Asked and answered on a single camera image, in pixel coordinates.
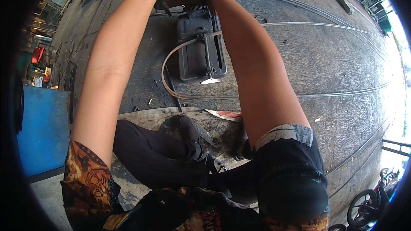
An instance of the motorcycle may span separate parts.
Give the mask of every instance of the motorcycle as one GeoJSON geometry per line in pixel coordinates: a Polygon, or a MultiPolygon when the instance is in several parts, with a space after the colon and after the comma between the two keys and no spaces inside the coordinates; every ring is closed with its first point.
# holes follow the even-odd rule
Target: motorcycle
{"type": "Polygon", "coordinates": [[[399,171],[388,168],[380,171],[380,180],[374,189],[359,193],[351,202],[347,212],[348,227],[336,224],[328,231],[365,231],[377,221],[383,208],[390,202],[399,185],[399,171]]]}

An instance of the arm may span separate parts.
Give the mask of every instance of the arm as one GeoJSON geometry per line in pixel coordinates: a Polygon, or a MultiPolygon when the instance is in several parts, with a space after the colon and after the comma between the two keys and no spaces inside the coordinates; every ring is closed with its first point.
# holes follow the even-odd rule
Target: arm
{"type": "Polygon", "coordinates": [[[235,0],[211,0],[238,84],[251,147],[282,124],[310,127],[288,80],[284,63],[265,29],[235,0]]]}
{"type": "Polygon", "coordinates": [[[71,139],[110,167],[116,121],[131,68],[156,0],[124,0],[91,50],[71,139]]]}

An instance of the blue metal sheet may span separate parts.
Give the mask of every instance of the blue metal sheet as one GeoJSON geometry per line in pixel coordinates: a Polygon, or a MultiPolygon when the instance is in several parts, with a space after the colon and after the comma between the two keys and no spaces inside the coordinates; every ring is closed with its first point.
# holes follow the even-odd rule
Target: blue metal sheet
{"type": "Polygon", "coordinates": [[[24,86],[18,148],[26,176],[62,167],[69,146],[70,92],[24,86]]]}

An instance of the foot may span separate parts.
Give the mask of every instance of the foot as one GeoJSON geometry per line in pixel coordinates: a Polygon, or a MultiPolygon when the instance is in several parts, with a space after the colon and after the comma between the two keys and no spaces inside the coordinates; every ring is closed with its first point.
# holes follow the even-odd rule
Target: foot
{"type": "Polygon", "coordinates": [[[243,157],[242,152],[243,152],[244,142],[247,141],[247,139],[248,139],[248,136],[245,131],[244,122],[241,122],[240,128],[238,129],[237,136],[235,137],[233,149],[231,150],[231,155],[236,161],[241,161],[245,159],[243,157]]]}
{"type": "Polygon", "coordinates": [[[182,141],[192,146],[193,153],[189,160],[201,161],[206,157],[206,152],[200,144],[200,137],[192,119],[187,116],[182,116],[180,119],[180,135],[182,141]]]}

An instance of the patterned shirt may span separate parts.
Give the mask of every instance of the patterned shirt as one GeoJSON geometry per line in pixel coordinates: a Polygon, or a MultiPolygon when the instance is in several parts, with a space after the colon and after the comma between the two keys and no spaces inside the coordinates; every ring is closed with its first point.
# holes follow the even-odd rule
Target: patterned shirt
{"type": "Polygon", "coordinates": [[[314,191],[315,194],[326,195],[326,179],[321,173],[322,160],[311,129],[282,125],[270,130],[260,141],[265,146],[256,145],[260,153],[254,160],[261,162],[259,167],[264,170],[259,172],[258,198],[260,211],[263,210],[266,215],[234,203],[223,193],[198,187],[181,187],[177,191],[168,188],[153,190],[132,210],[124,211],[118,202],[120,186],[113,181],[109,168],[86,146],[71,141],[65,161],[64,181],[61,182],[69,222],[74,231],[326,231],[328,197],[324,199],[326,207],[324,202],[318,203],[320,210],[323,208],[322,213],[317,217],[309,216],[311,220],[305,219],[306,211],[301,210],[305,208],[304,203],[300,202],[301,198],[307,193],[314,191]],[[292,191],[293,187],[298,187],[297,197],[290,192],[291,197],[287,199],[290,201],[287,202],[283,199],[287,198],[284,194],[292,191]],[[270,207],[273,204],[283,206],[278,210],[270,207]]]}

